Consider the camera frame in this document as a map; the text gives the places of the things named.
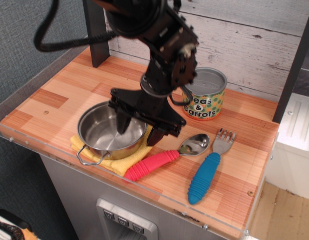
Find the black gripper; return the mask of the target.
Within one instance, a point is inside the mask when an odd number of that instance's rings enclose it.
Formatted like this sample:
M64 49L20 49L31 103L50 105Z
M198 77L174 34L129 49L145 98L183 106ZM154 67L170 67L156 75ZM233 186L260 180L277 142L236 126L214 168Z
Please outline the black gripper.
M109 106L117 114L117 132L124 134L131 118L139 119L152 126L147 146L155 146L164 136L178 136L186 120L169 104L167 97L155 97L144 90L113 88Z

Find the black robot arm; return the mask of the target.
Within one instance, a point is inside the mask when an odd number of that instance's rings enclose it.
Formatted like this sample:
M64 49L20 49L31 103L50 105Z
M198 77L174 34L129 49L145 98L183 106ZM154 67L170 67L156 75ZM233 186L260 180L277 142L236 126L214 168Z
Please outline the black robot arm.
M148 46L150 62L139 90L114 88L109 105L117 113L117 129L124 133L131 118L152 127L147 145L164 136L178 136L186 121L170 105L174 90L196 76L198 38L179 16L180 1L170 7L164 0L100 0L111 29L118 36L138 39Z

